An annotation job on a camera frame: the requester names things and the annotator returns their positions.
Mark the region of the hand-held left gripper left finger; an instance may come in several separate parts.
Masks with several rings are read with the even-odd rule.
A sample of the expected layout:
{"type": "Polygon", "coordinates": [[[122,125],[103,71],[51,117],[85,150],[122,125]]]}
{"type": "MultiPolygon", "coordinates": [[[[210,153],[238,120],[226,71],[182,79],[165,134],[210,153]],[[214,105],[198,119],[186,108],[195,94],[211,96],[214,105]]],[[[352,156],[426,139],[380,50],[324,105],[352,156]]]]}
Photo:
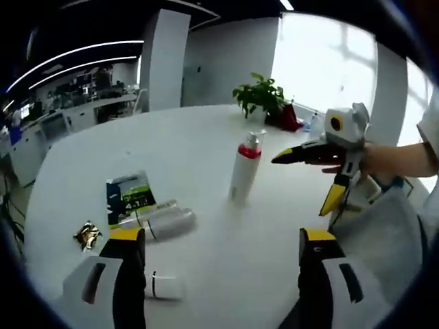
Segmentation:
{"type": "Polygon", "coordinates": [[[145,230],[113,230],[64,280],[61,318],[69,328],[145,328],[145,286],[145,230]]]}

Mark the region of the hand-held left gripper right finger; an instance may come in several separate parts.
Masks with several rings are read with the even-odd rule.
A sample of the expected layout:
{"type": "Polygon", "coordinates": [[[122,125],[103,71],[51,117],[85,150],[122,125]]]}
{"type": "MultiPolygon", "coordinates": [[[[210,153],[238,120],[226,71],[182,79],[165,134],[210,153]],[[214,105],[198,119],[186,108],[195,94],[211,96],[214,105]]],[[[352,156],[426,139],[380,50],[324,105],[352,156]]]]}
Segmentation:
{"type": "Polygon", "coordinates": [[[323,229],[300,229],[301,328],[375,328],[381,320],[381,286],[360,261],[345,255],[323,229]]]}

